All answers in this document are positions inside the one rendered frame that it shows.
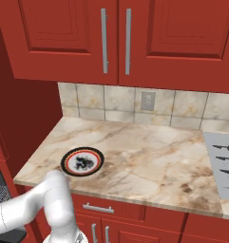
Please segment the grey wall socket plate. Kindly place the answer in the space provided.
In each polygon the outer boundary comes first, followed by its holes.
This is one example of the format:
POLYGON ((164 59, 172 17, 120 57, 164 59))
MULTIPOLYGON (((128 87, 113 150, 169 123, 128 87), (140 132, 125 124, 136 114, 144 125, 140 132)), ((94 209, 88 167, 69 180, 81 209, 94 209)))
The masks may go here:
POLYGON ((154 92, 142 92, 141 110, 153 111, 155 106, 155 93, 154 92))

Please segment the red tall cabinet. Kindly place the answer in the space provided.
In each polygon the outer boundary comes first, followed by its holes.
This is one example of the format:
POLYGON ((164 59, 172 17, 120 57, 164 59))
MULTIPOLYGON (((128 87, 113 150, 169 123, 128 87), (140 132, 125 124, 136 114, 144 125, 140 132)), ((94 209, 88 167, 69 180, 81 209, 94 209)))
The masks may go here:
POLYGON ((13 179, 61 118, 56 83, 13 77, 0 29, 0 170, 11 196, 25 191, 13 179))

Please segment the red wall cupboard door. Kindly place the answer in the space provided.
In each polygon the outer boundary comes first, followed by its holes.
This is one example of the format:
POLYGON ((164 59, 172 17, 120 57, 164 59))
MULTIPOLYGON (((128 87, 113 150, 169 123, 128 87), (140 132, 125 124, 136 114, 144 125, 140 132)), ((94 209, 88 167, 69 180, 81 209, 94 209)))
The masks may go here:
POLYGON ((118 83, 117 0, 0 0, 0 28, 16 79, 118 83))
POLYGON ((229 0, 120 0, 119 84, 229 93, 229 0))

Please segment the black rimmed patterned plate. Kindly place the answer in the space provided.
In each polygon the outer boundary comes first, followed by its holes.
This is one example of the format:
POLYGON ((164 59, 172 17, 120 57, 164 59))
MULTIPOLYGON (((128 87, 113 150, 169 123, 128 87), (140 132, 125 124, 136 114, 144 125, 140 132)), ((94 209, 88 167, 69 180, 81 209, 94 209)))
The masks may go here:
POLYGON ((78 147, 68 151, 61 159, 61 169, 73 177, 87 177, 98 172, 105 163, 101 151, 92 147, 78 147))

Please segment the red drawer front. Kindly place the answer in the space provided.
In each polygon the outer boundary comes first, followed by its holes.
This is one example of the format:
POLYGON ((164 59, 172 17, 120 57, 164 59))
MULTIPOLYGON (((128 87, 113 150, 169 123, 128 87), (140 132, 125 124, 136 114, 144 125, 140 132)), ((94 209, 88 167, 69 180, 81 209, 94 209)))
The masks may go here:
POLYGON ((190 214, 183 232, 188 235, 229 242, 229 219, 190 214))
POLYGON ((180 232, 185 217, 185 213, 182 212, 93 196, 72 195, 72 198, 76 210, 127 219, 129 221, 142 223, 144 226, 170 232, 180 232), (105 208, 111 206, 111 208, 114 209, 114 214, 84 209, 83 204, 87 204, 88 202, 93 206, 105 208))

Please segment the black oven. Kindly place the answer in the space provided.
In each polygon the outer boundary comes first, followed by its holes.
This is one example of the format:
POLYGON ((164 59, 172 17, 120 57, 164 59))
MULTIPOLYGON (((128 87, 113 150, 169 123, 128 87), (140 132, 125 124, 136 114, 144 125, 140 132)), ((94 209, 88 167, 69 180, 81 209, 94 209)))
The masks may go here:
POLYGON ((21 243, 27 235, 25 228, 18 227, 11 231, 6 231, 1 216, 1 204, 10 199, 10 191, 0 170, 0 243, 21 243))

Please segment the grey hob with black grates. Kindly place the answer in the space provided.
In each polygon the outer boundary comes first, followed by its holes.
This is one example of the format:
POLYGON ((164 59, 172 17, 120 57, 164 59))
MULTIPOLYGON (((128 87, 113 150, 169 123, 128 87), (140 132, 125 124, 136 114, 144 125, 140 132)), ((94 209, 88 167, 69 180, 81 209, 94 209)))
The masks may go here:
POLYGON ((219 197, 229 200, 229 134, 204 132, 219 197))

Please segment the red base cupboard door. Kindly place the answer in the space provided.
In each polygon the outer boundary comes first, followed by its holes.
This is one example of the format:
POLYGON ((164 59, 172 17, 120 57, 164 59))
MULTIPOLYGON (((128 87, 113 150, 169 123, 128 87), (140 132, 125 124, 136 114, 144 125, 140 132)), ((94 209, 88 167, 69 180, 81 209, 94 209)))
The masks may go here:
POLYGON ((109 226, 110 243, 179 243, 180 233, 173 233, 119 221, 103 219, 104 243, 105 226, 109 226))
POLYGON ((76 222, 80 230, 86 235, 88 242, 93 243, 91 225, 96 224, 96 236, 98 243, 103 243, 101 219, 89 215, 76 214, 76 222))

